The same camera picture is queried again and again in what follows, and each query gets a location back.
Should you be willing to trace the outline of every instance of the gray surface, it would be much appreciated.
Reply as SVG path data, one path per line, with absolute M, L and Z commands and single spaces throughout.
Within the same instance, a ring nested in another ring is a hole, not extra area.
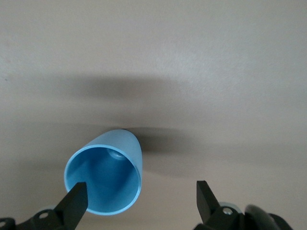
M 0 216 L 58 202 L 69 157 L 128 128 L 140 198 L 78 229 L 192 229 L 203 179 L 305 229 L 306 25 L 305 0 L 1 1 Z

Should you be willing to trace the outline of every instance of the screw head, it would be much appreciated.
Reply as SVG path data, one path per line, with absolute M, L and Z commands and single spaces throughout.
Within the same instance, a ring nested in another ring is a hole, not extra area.
M 226 215 L 231 215 L 231 214 L 233 214 L 233 211 L 232 211 L 230 208 L 228 208 L 228 207 L 224 207 L 224 208 L 223 208 L 223 212 L 224 212 L 224 214 L 226 214 Z

